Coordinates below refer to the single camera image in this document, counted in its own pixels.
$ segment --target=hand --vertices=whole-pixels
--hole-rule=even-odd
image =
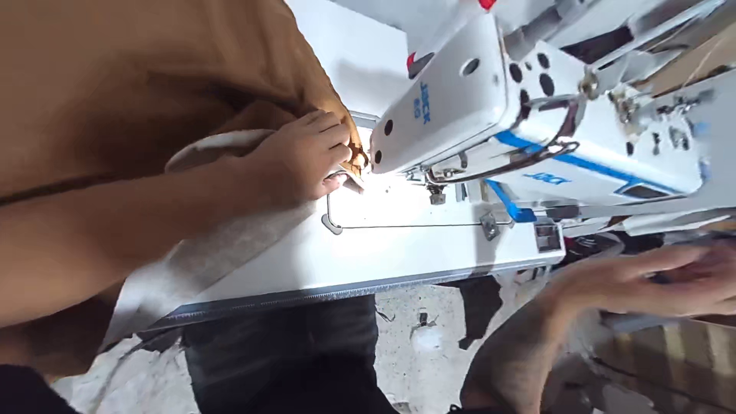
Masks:
[[[670,283],[648,280],[656,272],[664,272]],[[732,315],[736,314],[736,250],[725,243],[670,246],[629,258],[584,260],[558,274],[541,296],[574,310]]]
[[[254,179],[264,180],[264,191],[274,193],[277,205],[317,200],[338,189],[347,178],[325,177],[352,151],[350,130],[332,113],[316,110],[286,124],[268,137],[243,161]]]

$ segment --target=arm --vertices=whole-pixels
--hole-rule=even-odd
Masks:
[[[463,408],[537,414],[567,330],[585,309],[664,316],[733,313],[735,257],[723,246],[671,247],[569,266],[481,346],[463,384]],[[668,270],[675,283],[646,280],[648,274]]]
[[[243,158],[0,208],[0,326],[78,304],[221,222],[322,197],[349,138],[317,111]]]

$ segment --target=jack logo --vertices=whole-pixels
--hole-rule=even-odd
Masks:
[[[537,181],[544,181],[545,183],[553,184],[555,186],[564,183],[572,183],[572,180],[557,177],[556,175],[549,174],[548,172],[538,172],[537,174],[524,174],[524,177],[533,178]]]
[[[416,98],[414,100],[414,118],[419,119],[424,116],[424,123],[426,124],[431,120],[429,112],[429,86],[427,86],[426,83],[421,82],[420,91],[422,99]]]

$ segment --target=dark trousers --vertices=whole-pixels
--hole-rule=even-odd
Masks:
[[[373,295],[187,326],[183,343],[197,404],[203,413],[223,404],[256,401],[295,366],[324,356],[364,365],[375,383],[378,327]]]

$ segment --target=person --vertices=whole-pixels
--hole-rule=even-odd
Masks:
[[[186,172],[91,187],[0,208],[0,326],[78,304],[232,217],[318,199],[350,157],[347,129],[317,111],[252,154]],[[117,237],[102,237],[114,233]],[[648,276],[663,273],[670,283]],[[585,260],[553,281],[481,346],[460,392],[469,413],[537,414],[566,331],[586,309],[664,316],[736,312],[729,245],[671,246]],[[188,369],[208,413],[393,413],[373,371],[372,296],[188,326]],[[0,343],[3,413],[73,413],[31,368],[23,344]]]

